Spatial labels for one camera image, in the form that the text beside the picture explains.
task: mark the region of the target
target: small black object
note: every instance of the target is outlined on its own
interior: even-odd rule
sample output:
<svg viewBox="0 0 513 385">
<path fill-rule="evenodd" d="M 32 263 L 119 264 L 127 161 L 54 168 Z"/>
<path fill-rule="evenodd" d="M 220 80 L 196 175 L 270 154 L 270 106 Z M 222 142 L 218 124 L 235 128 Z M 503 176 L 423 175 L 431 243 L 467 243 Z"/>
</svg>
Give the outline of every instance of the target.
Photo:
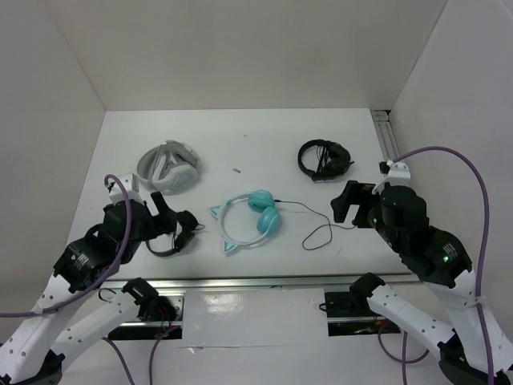
<svg viewBox="0 0 513 385">
<path fill-rule="evenodd" d="M 388 175 L 388 171 L 390 171 L 390 166 L 386 162 L 379 162 L 379 172 Z"/>
<path fill-rule="evenodd" d="M 155 302 L 153 302 L 151 312 L 149 312 L 145 321 L 155 322 L 162 321 L 162 313 L 164 312 L 166 318 L 165 322 L 173 322 L 176 320 L 177 313 L 175 307 L 169 302 L 167 297 L 160 295 Z"/>
<path fill-rule="evenodd" d="M 146 320 L 156 306 L 159 292 L 142 278 L 134 278 L 127 282 L 121 289 L 123 293 L 129 293 L 134 303 L 139 306 L 138 318 Z"/>
<path fill-rule="evenodd" d="M 370 311 L 367 298 L 372 297 L 372 292 L 384 285 L 385 282 L 376 274 L 367 273 L 361 276 L 349 287 L 351 302 L 359 311 Z"/>
<path fill-rule="evenodd" d="M 325 303 L 319 305 L 319 310 L 325 311 L 328 318 L 344 317 L 374 317 L 375 314 L 369 307 L 356 303 L 350 292 L 329 292 L 324 294 Z"/>
<path fill-rule="evenodd" d="M 303 154 L 311 147 L 318 146 L 317 152 L 319 164 L 317 171 L 309 170 L 303 164 Z M 301 146 L 297 154 L 297 165 L 299 169 L 308 175 L 313 181 L 333 180 L 344 175 L 354 162 L 351 161 L 349 151 L 339 143 L 329 140 L 315 139 L 306 142 Z"/>
</svg>

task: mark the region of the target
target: black cable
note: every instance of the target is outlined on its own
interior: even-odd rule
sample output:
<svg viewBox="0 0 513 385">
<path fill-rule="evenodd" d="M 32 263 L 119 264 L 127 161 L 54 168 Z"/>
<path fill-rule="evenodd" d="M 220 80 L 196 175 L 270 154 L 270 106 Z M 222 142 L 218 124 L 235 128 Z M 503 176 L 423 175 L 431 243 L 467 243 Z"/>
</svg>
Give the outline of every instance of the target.
<svg viewBox="0 0 513 385">
<path fill-rule="evenodd" d="M 338 227 L 340 229 L 344 229 L 344 230 L 352 230 L 354 229 L 356 226 L 353 226 L 353 227 L 344 227 L 344 226 L 340 226 L 340 225 L 335 225 L 335 224 L 332 224 L 331 221 L 329 220 L 329 218 L 322 214 L 322 213 L 318 213 L 317 211 L 315 210 L 312 210 L 310 207 L 308 207 L 307 205 L 305 205 L 304 203 L 301 203 L 301 202 L 295 202 L 295 201 L 281 201 L 279 199 L 275 199 L 274 200 L 275 202 L 277 203 L 294 203 L 295 205 L 301 205 L 303 206 L 304 208 L 310 210 L 312 213 L 316 213 L 317 215 L 320 215 L 321 217 L 324 217 L 326 218 L 326 220 L 328 221 L 328 223 L 324 224 L 324 225 L 320 225 L 319 227 L 317 227 L 314 231 L 312 231 L 304 240 L 303 242 L 301 243 L 301 245 L 303 246 L 303 249 L 307 250 L 307 251 L 314 251 L 314 250 L 317 250 L 317 249 L 320 249 L 321 247 L 324 247 L 326 245 L 328 245 L 332 240 L 333 240 L 333 231 L 332 231 L 332 227 Z M 309 249 L 308 247 L 305 246 L 305 242 L 308 241 L 312 235 L 314 235 L 319 229 L 322 229 L 323 227 L 326 227 L 326 226 L 329 226 L 329 241 L 323 243 L 322 245 L 319 245 L 319 246 L 316 246 L 316 247 L 313 247 L 311 249 Z"/>
<path fill-rule="evenodd" d="M 116 292 L 114 290 L 112 290 L 112 289 L 100 289 L 100 290 L 98 290 L 98 298 L 101 299 L 104 302 L 109 302 L 109 300 L 105 299 L 104 297 L 102 297 L 102 290 L 110 291 L 111 293 L 116 295 Z"/>
</svg>

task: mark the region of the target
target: white headphones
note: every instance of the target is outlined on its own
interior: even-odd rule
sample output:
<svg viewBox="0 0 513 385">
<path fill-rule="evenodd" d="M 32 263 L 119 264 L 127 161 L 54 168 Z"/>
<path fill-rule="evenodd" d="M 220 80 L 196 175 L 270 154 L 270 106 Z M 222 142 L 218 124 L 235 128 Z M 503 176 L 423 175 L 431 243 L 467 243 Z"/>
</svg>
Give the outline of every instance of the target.
<svg viewBox="0 0 513 385">
<path fill-rule="evenodd" d="M 200 157 L 190 146 L 166 140 L 166 144 L 144 154 L 137 164 L 137 176 L 152 190 L 179 193 L 198 177 L 199 162 Z"/>
</svg>

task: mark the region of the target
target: black headphones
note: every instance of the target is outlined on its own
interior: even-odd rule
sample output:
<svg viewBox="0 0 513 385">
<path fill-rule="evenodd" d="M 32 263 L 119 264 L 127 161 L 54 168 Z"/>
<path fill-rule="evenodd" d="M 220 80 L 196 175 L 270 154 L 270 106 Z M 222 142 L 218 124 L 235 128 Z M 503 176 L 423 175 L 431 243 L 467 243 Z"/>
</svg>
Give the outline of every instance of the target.
<svg viewBox="0 0 513 385">
<path fill-rule="evenodd" d="M 314 146 L 318 146 L 317 158 L 319 159 L 317 171 L 315 172 L 307 169 L 302 160 L 305 151 Z M 297 165 L 301 171 L 312 178 L 313 181 L 332 180 L 344 175 L 353 163 L 349 151 L 343 148 L 339 143 L 329 140 L 310 140 L 301 146 L 297 154 Z"/>
<path fill-rule="evenodd" d="M 178 236 L 173 233 L 173 248 L 168 251 L 154 251 L 150 247 L 150 242 L 146 241 L 146 247 L 150 250 L 150 253 L 157 257 L 170 257 L 173 254 L 179 253 L 182 249 L 189 244 L 194 238 L 194 230 L 197 229 L 199 223 L 196 217 L 194 217 L 189 211 L 182 211 L 176 213 L 175 217 L 175 229 L 176 222 L 182 226 L 182 231 Z"/>
</svg>

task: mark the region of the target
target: headphone cable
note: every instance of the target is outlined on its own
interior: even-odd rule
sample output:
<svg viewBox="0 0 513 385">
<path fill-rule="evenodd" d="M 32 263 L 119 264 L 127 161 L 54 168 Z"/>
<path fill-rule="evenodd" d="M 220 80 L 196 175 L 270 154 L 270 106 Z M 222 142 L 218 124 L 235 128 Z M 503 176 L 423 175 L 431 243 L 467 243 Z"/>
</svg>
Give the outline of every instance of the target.
<svg viewBox="0 0 513 385">
<path fill-rule="evenodd" d="M 325 223 L 323 225 L 320 225 L 318 227 L 315 228 L 314 231 L 312 231 L 308 236 L 306 236 L 306 238 L 303 240 L 303 242 L 301 243 L 301 246 L 303 246 L 303 249 L 307 250 L 307 251 L 314 251 L 314 250 L 317 250 L 317 249 L 320 249 L 321 247 L 324 247 L 326 245 L 328 245 L 329 243 L 331 243 L 331 241 L 333 240 L 333 230 L 332 230 L 332 227 L 338 227 L 340 229 L 344 229 L 344 230 L 352 230 L 354 229 L 356 226 L 353 226 L 353 227 L 344 227 L 344 226 L 340 226 L 340 225 L 335 225 L 334 223 L 331 223 L 331 221 L 329 220 L 329 218 L 325 215 L 325 214 L 322 214 L 322 213 L 319 213 L 315 210 L 312 210 L 310 207 L 308 207 L 307 205 L 305 205 L 304 203 L 301 203 L 301 202 L 296 202 L 296 201 L 281 201 L 279 199 L 275 199 L 274 200 L 275 202 L 277 203 L 290 203 L 290 204 L 295 204 L 295 205 L 301 205 L 303 206 L 305 209 L 308 209 L 309 211 L 311 211 L 312 213 L 315 213 L 317 215 L 320 215 L 321 217 L 324 217 L 326 218 L 326 220 L 328 221 L 328 223 Z M 311 238 L 312 235 L 314 235 L 317 231 L 319 231 L 320 229 L 322 229 L 323 227 L 326 227 L 328 226 L 329 227 L 329 240 L 325 243 L 323 243 L 322 245 L 319 245 L 319 246 L 316 246 L 316 247 L 312 247 L 312 248 L 308 248 L 305 246 L 305 243 Z"/>
</svg>

